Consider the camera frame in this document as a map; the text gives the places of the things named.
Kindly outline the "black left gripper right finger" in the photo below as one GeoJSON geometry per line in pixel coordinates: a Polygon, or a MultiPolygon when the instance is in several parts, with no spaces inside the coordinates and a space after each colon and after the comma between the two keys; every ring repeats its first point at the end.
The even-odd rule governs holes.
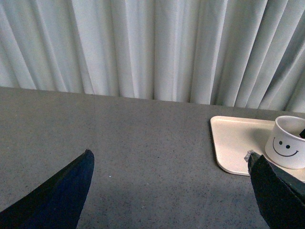
{"type": "Polygon", "coordinates": [[[261,216],[271,229],[305,227],[305,184],[250,150],[247,162],[261,216]]]}

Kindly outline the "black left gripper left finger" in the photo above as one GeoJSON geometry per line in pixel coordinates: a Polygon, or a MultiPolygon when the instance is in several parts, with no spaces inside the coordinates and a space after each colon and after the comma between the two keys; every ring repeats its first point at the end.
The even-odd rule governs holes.
{"type": "Polygon", "coordinates": [[[86,150],[0,213],[2,229],[74,229],[91,185],[94,154],[86,150]]]}

